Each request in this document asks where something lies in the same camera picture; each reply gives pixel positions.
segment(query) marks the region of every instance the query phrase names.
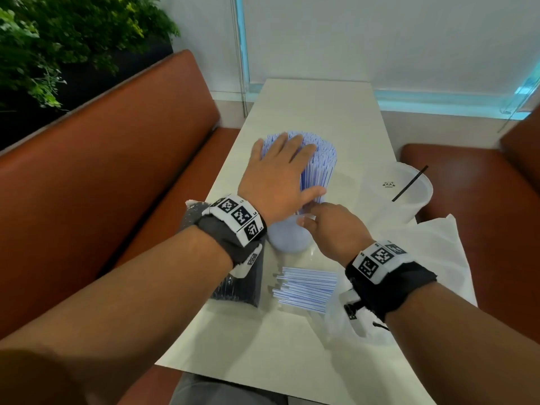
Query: white plastic bag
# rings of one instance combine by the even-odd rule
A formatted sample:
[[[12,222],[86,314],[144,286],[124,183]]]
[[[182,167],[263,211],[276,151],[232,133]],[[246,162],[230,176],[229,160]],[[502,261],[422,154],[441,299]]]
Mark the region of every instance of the white plastic bag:
[[[415,261],[437,275],[439,283],[471,304],[477,305],[469,263],[457,232],[456,219],[452,215],[415,226],[407,225],[388,229],[378,233],[377,238],[390,240],[408,251]],[[356,320],[349,320],[349,316],[343,308],[343,293],[351,288],[352,285],[345,274],[341,273],[334,293],[326,306],[324,316],[312,315],[312,320],[315,322],[321,320],[323,322],[322,327],[326,339],[324,342],[341,340],[350,345],[394,344],[395,340],[389,331],[373,325],[374,322],[379,325],[383,324],[366,308],[362,308],[356,313]],[[321,325],[315,326],[317,326],[320,335]]]

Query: black straw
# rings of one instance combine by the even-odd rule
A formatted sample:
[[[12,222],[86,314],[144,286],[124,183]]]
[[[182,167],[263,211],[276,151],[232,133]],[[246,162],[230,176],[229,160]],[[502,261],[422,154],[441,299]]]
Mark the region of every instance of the black straw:
[[[413,177],[413,179],[409,183],[407,183],[407,185],[401,190],[401,192],[399,192],[396,195],[396,197],[392,199],[392,202],[395,202],[403,194],[403,192],[405,192],[405,190],[407,190],[410,187],[410,185],[412,185],[415,182],[415,180],[418,179],[420,177],[420,175],[422,175],[422,173],[424,173],[426,171],[427,168],[428,168],[428,165],[425,165],[422,168],[422,170],[419,171],[418,174],[415,177]]]

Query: backrest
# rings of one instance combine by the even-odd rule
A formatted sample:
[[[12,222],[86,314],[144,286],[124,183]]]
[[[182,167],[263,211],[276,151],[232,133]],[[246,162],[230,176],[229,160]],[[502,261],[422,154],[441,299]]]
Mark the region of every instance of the backrest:
[[[183,51],[0,156],[0,338],[91,283],[218,121]]]
[[[505,156],[540,193],[540,106],[501,139]]]

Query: black wrist strap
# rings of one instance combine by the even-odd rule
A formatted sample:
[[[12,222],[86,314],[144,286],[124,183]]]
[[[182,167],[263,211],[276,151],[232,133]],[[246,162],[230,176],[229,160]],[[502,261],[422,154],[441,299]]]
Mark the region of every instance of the black wrist strap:
[[[379,284],[372,283],[352,262],[345,268],[345,275],[366,308],[383,322],[386,314],[400,308],[410,293],[437,281],[435,273],[415,261],[392,270]]]
[[[233,267],[242,264],[260,245],[264,233],[254,238],[245,247],[240,244],[237,236],[226,223],[212,215],[202,216],[195,224],[206,234],[213,237],[227,252],[233,261]]]

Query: plastic cup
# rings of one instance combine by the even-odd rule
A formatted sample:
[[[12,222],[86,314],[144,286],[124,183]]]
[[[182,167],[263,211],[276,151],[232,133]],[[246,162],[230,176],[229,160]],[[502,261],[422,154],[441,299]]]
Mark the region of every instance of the plastic cup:
[[[300,253],[311,245],[313,242],[311,233],[296,224],[296,219],[300,216],[294,214],[268,227],[268,241],[276,250],[283,253]]]
[[[409,223],[428,204],[433,195],[433,186],[424,174],[392,202],[418,172],[400,162],[384,163],[366,171],[353,211],[372,235]]]

